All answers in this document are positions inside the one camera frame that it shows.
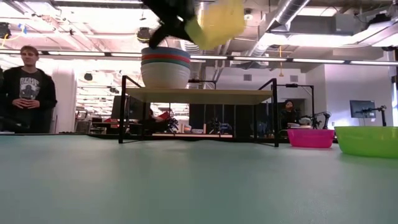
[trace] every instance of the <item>white bowl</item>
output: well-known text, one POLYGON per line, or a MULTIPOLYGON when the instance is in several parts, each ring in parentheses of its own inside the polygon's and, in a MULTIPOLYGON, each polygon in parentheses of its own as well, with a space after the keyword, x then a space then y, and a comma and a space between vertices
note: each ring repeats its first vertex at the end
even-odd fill
POLYGON ((191 70, 174 63, 156 62, 142 65, 141 75, 148 88, 186 88, 191 70))

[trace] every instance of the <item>pink bowl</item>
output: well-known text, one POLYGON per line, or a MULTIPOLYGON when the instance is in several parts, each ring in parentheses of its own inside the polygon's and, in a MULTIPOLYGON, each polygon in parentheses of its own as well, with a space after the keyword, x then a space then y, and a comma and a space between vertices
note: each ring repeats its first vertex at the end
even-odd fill
POLYGON ((289 129, 290 144, 293 147, 330 148, 335 135, 334 130, 289 129))

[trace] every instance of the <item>wooden shelf top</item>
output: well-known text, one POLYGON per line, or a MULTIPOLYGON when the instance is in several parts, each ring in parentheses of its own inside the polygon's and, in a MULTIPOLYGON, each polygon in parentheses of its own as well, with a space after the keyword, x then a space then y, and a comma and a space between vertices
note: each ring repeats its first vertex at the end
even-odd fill
POLYGON ((126 93, 147 103, 194 103, 217 105, 256 105, 269 99, 268 90, 202 90, 127 88, 126 93))

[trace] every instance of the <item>yellow cloth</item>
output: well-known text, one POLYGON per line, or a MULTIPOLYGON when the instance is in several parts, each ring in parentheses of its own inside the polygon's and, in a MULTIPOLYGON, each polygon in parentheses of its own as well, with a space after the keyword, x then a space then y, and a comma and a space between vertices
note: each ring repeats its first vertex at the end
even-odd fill
POLYGON ((203 11, 201 26, 198 19, 188 21, 185 31, 202 50, 211 50, 241 34, 244 20, 242 0, 219 0, 203 11))

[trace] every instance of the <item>green plastic bowl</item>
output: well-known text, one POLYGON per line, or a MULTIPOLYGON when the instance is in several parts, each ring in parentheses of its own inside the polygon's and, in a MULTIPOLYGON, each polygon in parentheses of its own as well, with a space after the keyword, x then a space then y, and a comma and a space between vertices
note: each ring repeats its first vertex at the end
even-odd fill
POLYGON ((346 154, 398 158, 398 128, 336 127, 338 144, 346 154))

